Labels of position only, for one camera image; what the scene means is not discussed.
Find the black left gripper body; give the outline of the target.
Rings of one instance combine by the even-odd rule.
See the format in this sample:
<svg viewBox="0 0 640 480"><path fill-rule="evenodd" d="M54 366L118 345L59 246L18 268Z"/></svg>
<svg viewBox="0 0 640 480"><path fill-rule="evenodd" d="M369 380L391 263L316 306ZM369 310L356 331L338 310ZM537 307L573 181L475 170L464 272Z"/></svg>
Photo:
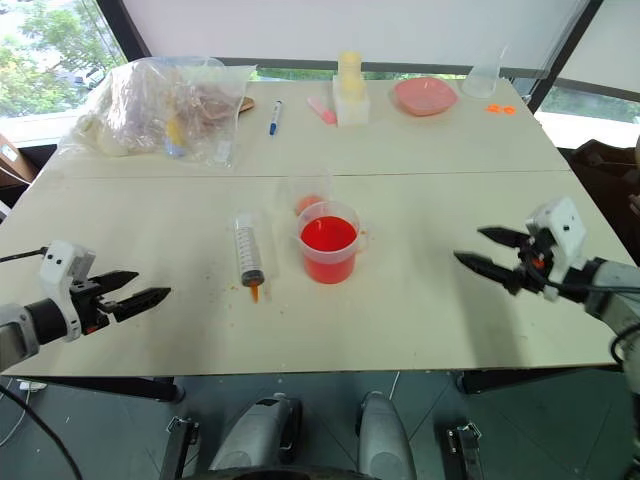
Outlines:
<svg viewBox="0 0 640 480"><path fill-rule="evenodd" d="M116 310L116 303L105 295L117 290L114 282L105 279L74 280L70 294L78 314L81 333L91 334L110 324L109 316Z"/></svg>

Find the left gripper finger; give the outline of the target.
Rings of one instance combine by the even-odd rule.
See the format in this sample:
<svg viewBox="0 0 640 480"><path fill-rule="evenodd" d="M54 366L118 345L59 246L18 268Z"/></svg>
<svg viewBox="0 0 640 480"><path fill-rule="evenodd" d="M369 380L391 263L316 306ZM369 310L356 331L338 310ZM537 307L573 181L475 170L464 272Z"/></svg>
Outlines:
<svg viewBox="0 0 640 480"><path fill-rule="evenodd" d="M131 297L105 304L105 312L120 323L159 305L169 294L169 287L153 287L140 291Z"/></svg>
<svg viewBox="0 0 640 480"><path fill-rule="evenodd" d="M100 294L107 294L119 290L138 276L138 272L114 270L95 276L94 282L99 285Z"/></svg>

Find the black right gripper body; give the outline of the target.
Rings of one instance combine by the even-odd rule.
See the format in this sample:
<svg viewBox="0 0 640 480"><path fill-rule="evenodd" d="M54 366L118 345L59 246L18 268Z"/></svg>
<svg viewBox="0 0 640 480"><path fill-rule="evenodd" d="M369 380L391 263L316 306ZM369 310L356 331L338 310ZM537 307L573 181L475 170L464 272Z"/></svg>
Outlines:
<svg viewBox="0 0 640 480"><path fill-rule="evenodd" d="M538 232L535 235L515 232L513 247L518 250L522 269L526 277L533 283L538 292L544 296L555 296L556 288L551 285L548 276L553 267L553 253L551 247L555 240L549 232Z"/></svg>

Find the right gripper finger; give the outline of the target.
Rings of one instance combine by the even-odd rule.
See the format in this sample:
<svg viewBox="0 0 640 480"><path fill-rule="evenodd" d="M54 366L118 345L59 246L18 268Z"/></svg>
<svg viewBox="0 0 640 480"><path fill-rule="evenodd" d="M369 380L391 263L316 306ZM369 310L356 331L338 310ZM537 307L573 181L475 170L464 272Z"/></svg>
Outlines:
<svg viewBox="0 0 640 480"><path fill-rule="evenodd" d="M473 252L454 251L454 257L474 273L500 284L511 295L518 293L516 275L512 270L495 264L490 258Z"/></svg>
<svg viewBox="0 0 640 480"><path fill-rule="evenodd" d="M491 241L512 249L523 249L531 245L529 234L506 227L486 226L477 231Z"/></svg>

